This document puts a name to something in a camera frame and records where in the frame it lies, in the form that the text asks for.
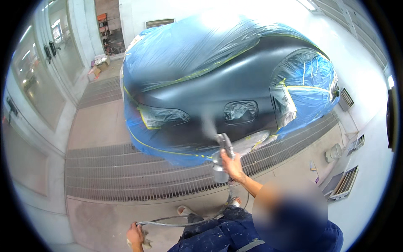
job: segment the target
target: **hand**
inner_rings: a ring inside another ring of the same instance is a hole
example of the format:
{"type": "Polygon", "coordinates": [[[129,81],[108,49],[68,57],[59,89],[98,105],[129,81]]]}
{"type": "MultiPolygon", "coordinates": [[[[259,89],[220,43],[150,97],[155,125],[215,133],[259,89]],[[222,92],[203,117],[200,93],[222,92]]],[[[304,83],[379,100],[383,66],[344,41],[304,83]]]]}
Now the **hand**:
{"type": "Polygon", "coordinates": [[[245,183],[246,174],[242,170],[241,156],[235,153],[235,160],[232,160],[226,153],[225,149],[220,150],[222,165],[224,172],[228,173],[231,178],[239,183],[245,183]]]}
{"type": "Polygon", "coordinates": [[[129,230],[126,232],[127,239],[131,242],[131,247],[140,248],[140,251],[143,251],[143,242],[144,236],[143,231],[141,230],[141,225],[136,226],[136,222],[133,222],[130,225],[129,230]]]}

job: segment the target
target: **floor grate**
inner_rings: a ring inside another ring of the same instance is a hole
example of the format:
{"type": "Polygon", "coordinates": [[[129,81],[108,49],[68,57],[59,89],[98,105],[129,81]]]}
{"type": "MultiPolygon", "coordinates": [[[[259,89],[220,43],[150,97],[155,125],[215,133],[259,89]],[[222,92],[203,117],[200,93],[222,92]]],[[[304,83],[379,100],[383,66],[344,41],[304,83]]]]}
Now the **floor grate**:
{"type": "MultiPolygon", "coordinates": [[[[248,176],[292,157],[337,124],[328,114],[242,157],[248,176]]],[[[69,150],[66,158],[66,194],[104,201],[145,201],[175,198],[224,186],[215,183],[211,163],[177,167],[162,158],[145,155],[131,143],[69,150]]]]}
{"type": "Polygon", "coordinates": [[[81,98],[79,109],[122,99],[119,76],[88,84],[81,98]]]}

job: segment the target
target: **blue work uniform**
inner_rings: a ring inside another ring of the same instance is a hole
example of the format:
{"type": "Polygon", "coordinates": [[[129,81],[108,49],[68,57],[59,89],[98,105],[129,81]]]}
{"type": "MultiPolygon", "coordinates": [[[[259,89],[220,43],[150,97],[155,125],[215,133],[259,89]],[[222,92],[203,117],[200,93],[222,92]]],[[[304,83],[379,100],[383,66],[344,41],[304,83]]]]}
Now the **blue work uniform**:
{"type": "MultiPolygon", "coordinates": [[[[327,220],[319,240],[300,252],[339,252],[343,245],[340,228],[327,220]]],[[[228,206],[223,217],[186,227],[179,242],[169,252],[280,252],[263,241],[253,224],[252,215],[243,208],[228,206]]]]}

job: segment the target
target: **wall vent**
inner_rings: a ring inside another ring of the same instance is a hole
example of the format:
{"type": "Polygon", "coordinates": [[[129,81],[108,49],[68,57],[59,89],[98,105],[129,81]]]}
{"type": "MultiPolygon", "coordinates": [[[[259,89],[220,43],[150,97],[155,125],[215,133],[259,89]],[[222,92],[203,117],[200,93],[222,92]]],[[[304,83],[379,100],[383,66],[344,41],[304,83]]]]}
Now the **wall vent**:
{"type": "Polygon", "coordinates": [[[354,142],[352,142],[350,144],[349,153],[347,154],[347,156],[350,156],[354,151],[356,151],[359,148],[361,148],[361,146],[364,145],[364,142],[365,142],[365,134],[363,134],[357,140],[355,140],[354,142]]]}
{"type": "Polygon", "coordinates": [[[345,88],[343,88],[340,91],[340,97],[341,97],[339,101],[340,106],[344,110],[344,112],[347,112],[347,110],[349,110],[351,106],[354,104],[354,101],[345,88]]]}
{"type": "Polygon", "coordinates": [[[175,22],[175,19],[159,19],[159,20],[152,20],[152,21],[147,21],[145,23],[145,28],[151,28],[151,27],[158,27],[161,25],[167,25],[175,22]]]}
{"type": "Polygon", "coordinates": [[[347,196],[353,187],[357,173],[358,166],[344,172],[336,188],[331,192],[329,199],[339,200],[347,196]]]}

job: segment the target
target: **air hose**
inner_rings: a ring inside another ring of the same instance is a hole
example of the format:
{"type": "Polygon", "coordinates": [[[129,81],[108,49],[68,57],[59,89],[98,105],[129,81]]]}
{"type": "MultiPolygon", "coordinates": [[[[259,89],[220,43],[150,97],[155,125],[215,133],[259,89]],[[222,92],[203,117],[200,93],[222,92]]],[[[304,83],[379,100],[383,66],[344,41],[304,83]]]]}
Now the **air hose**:
{"type": "Polygon", "coordinates": [[[228,179],[228,199],[225,202],[225,204],[222,206],[222,208],[213,217],[209,217],[209,218],[207,218],[205,220],[202,220],[202,221],[197,221],[197,222],[193,222],[193,223],[186,223],[186,224],[169,224],[169,223],[157,222],[157,221],[173,219],[173,218],[178,218],[178,217],[189,217],[189,216],[191,216],[191,215],[179,215],[179,216],[171,216],[171,217],[160,218],[160,219],[156,219],[156,220],[153,220],[153,221],[140,221],[140,222],[137,222],[136,225],[144,226],[146,224],[150,224],[150,225],[159,225],[159,226],[166,226],[166,227],[188,227],[188,226],[198,225],[198,224],[203,223],[205,221],[215,219],[215,218],[217,218],[217,216],[221,215],[224,212],[224,210],[227,208],[228,204],[232,200],[235,199],[235,197],[232,197],[232,195],[233,195],[233,186],[234,186],[234,180],[230,177],[228,179]]]}

